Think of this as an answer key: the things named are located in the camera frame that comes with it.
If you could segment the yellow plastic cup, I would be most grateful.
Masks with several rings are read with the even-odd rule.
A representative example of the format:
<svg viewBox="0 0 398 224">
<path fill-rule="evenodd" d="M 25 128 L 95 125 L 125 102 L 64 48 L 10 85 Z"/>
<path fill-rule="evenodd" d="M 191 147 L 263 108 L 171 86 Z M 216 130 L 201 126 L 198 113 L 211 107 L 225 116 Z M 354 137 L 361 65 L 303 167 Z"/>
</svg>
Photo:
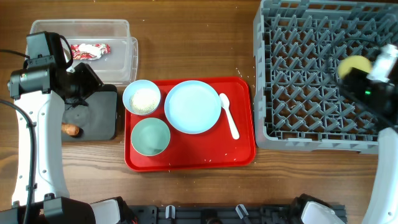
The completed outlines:
<svg viewBox="0 0 398 224">
<path fill-rule="evenodd" d="M 371 61 L 366 57 L 360 55 L 349 56 L 340 62 L 337 68 L 337 74 L 339 78 L 344 79 L 354 68 L 362 72 L 370 73 L 373 66 Z"/>
</svg>

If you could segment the red snack wrapper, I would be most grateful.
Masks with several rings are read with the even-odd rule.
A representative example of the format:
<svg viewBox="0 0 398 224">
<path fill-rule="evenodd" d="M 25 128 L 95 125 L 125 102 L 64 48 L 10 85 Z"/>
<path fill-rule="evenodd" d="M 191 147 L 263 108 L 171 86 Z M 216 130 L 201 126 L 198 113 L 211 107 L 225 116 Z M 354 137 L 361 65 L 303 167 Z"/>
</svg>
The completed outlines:
<svg viewBox="0 0 398 224">
<path fill-rule="evenodd" d="M 71 45 L 74 60 L 97 60 L 111 53 L 108 44 L 76 44 Z"/>
</svg>

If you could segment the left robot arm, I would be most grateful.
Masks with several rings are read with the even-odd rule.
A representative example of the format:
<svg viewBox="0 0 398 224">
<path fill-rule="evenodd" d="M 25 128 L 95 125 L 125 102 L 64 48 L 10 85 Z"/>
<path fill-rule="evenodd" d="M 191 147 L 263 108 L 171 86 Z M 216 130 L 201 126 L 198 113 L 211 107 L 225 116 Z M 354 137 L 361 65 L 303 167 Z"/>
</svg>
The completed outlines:
<svg viewBox="0 0 398 224">
<path fill-rule="evenodd" d="M 83 113 L 104 139 L 116 130 L 117 89 L 103 84 L 85 63 L 73 73 L 53 63 L 17 70 L 8 83 L 17 111 L 19 163 L 12 208 L 1 223 L 126 223 L 121 197 L 85 203 L 70 198 L 62 165 L 66 106 Z"/>
</svg>

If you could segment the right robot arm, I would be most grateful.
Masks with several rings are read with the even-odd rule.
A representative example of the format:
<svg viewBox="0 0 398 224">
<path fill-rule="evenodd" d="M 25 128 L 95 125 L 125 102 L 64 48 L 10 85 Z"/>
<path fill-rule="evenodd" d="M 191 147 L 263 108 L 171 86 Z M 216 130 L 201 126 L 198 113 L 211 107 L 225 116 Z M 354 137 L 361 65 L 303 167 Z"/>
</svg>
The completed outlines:
<svg viewBox="0 0 398 224">
<path fill-rule="evenodd" d="M 338 76 L 344 96 L 377 119 L 377 171 L 362 222 L 397 223 L 397 74 L 351 67 Z"/>
</svg>

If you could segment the orange carrot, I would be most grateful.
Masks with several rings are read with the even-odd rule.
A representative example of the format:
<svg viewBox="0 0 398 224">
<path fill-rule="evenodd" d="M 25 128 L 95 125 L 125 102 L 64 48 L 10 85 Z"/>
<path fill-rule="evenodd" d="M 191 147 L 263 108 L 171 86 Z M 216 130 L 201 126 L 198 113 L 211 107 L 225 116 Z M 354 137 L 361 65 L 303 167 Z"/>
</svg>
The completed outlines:
<svg viewBox="0 0 398 224">
<path fill-rule="evenodd" d="M 80 128 L 74 124 L 62 123 L 62 132 L 69 136 L 77 136 L 80 133 Z"/>
</svg>

